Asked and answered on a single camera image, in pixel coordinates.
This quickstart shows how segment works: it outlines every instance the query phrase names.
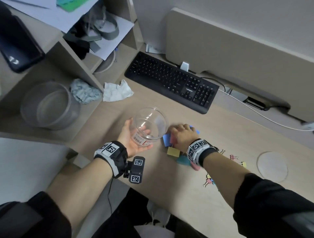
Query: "beige partition panel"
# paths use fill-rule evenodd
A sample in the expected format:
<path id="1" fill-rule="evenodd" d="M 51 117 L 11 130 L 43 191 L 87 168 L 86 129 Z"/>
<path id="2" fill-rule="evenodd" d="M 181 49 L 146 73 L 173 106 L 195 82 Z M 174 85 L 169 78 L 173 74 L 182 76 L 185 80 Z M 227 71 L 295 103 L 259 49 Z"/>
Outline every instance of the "beige partition panel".
<path id="1" fill-rule="evenodd" d="M 287 102 L 289 114 L 314 121 L 314 63 L 214 26 L 208 20 L 173 8 L 167 18 L 166 57 L 241 80 Z"/>

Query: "hand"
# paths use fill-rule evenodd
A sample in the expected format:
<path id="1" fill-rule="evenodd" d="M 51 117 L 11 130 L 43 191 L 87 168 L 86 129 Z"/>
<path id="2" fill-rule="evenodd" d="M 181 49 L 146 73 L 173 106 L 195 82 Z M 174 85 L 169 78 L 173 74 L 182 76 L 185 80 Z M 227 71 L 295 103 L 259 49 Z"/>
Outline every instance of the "hand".
<path id="1" fill-rule="evenodd" d="M 121 130 L 121 133 L 117 139 L 117 141 L 122 143 L 125 146 L 125 148 L 127 149 L 127 154 L 128 154 L 129 158 L 135 156 L 137 153 L 151 149 L 153 147 L 153 145 L 149 145 L 146 147 L 139 147 L 131 139 L 131 136 L 134 134 L 134 132 L 130 131 L 130 125 L 131 125 L 132 121 L 133 121 L 133 118 L 130 118 L 130 119 L 125 121 L 124 126 L 122 127 L 122 130 Z"/>
<path id="2" fill-rule="evenodd" d="M 176 137 L 178 141 L 178 143 L 175 144 L 174 147 L 182 152 L 186 152 L 189 145 L 199 138 L 196 129 L 194 127 L 190 128 L 188 124 L 181 124 L 171 128 L 171 133 Z"/>

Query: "forearm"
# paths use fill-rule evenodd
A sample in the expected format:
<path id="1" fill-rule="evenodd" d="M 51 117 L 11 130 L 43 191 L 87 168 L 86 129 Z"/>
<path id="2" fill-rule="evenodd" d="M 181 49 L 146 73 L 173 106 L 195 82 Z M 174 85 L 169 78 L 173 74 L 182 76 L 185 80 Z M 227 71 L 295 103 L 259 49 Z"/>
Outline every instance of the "forearm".
<path id="1" fill-rule="evenodd" d="M 109 164 L 96 158 L 83 169 L 52 183 L 47 193 L 74 229 L 91 210 L 111 178 Z"/>
<path id="2" fill-rule="evenodd" d="M 204 169 L 230 207 L 234 207 L 235 196 L 249 170 L 218 152 L 208 155 L 203 162 Z"/>

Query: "crumpled tissue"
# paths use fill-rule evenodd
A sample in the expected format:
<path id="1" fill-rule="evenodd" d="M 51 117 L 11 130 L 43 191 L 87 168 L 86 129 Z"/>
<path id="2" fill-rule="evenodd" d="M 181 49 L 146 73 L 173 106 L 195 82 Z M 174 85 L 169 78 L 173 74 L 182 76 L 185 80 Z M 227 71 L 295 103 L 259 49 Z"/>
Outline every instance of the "crumpled tissue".
<path id="1" fill-rule="evenodd" d="M 77 78 L 71 83 L 71 94 L 80 104 L 88 104 L 101 98 L 101 92 Z"/>
<path id="2" fill-rule="evenodd" d="M 104 102 L 115 102 L 131 97 L 134 92 L 131 90 L 127 82 L 123 79 L 120 85 L 113 83 L 105 83 Z"/>

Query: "white tissue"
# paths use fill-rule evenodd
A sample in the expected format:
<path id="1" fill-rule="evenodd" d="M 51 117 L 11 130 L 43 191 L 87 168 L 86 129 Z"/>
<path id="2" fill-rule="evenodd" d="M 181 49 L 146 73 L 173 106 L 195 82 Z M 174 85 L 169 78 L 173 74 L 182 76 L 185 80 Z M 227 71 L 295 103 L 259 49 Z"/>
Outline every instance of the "white tissue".
<path id="1" fill-rule="evenodd" d="M 115 102 L 131 97 L 134 92 L 131 90 L 127 82 L 123 79 L 120 85 L 113 83 L 105 83 L 104 102 Z"/>

